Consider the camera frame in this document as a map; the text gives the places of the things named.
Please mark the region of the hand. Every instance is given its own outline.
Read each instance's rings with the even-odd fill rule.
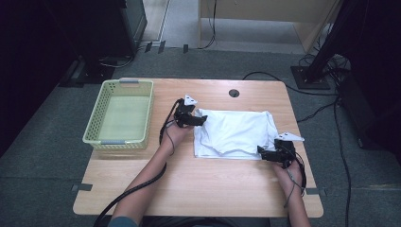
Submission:
[[[296,161],[293,161],[288,168],[283,169],[282,164],[273,163],[274,172],[277,175],[278,181],[283,188],[284,194],[286,197],[289,197],[291,194],[292,188],[294,186],[294,182],[289,177],[288,171],[291,173],[293,179],[298,185],[301,185],[302,175],[301,169]],[[301,195],[301,188],[295,185],[292,194]]]
[[[193,126],[180,128],[175,121],[172,121],[171,123],[167,124],[165,128],[160,147],[168,149],[176,148],[182,142],[185,136],[193,129]]]

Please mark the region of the forearm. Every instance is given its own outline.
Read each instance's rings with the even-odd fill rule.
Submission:
[[[288,200],[288,214],[292,227],[310,226],[300,190],[294,190]]]
[[[159,147],[147,165],[130,183],[126,190],[147,182],[158,175],[162,171],[171,152],[172,148],[166,148],[166,146]],[[120,201],[114,209],[113,218],[125,216],[133,219],[137,224],[139,224],[153,198],[154,193],[156,192],[158,184],[159,181],[156,181],[155,183],[128,195]]]

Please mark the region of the table top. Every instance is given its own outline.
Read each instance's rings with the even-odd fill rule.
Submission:
[[[158,148],[158,136],[174,102],[188,94],[196,108],[224,111],[269,111],[279,133],[300,135],[285,84],[279,81],[217,79],[151,79],[154,103],[145,150],[94,150],[74,212],[98,215],[146,165]],[[237,89],[238,97],[229,96]],[[189,134],[167,162],[167,170],[146,215],[189,217],[286,217],[285,196],[271,163],[255,160],[202,159],[194,156],[194,135]],[[305,162],[306,188],[316,184],[302,142],[294,142]],[[323,215],[319,194],[304,202],[310,218]]]

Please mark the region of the person's right arm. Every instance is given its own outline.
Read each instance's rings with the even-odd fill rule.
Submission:
[[[289,177],[288,170],[281,168],[281,165],[274,163],[273,169],[277,175],[281,187],[283,188],[284,194],[288,199],[287,207],[291,226],[310,226],[304,201],[302,199],[301,188],[298,186],[301,185],[302,181],[301,169],[298,166],[298,163],[292,162],[292,164],[288,167],[289,172],[292,174],[294,181],[298,185],[294,185],[294,182]]]

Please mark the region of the gray carpet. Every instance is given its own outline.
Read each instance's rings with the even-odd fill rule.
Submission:
[[[229,51],[157,49],[140,51],[135,60],[114,73],[114,78],[242,79],[264,71],[295,87],[289,67],[302,55]],[[249,79],[271,79],[253,75]],[[100,85],[56,87],[0,159],[0,226],[92,226],[95,216],[73,212],[91,147],[81,137]],[[306,96],[288,90],[297,119],[333,101],[332,96]],[[401,167],[383,150],[363,150],[347,114],[338,107],[344,156],[352,178],[349,226],[399,226],[401,223]],[[340,157],[339,139],[330,107],[300,123],[305,148],[322,191],[324,215],[314,226],[344,226],[347,181]],[[271,226],[286,226],[272,218]]]

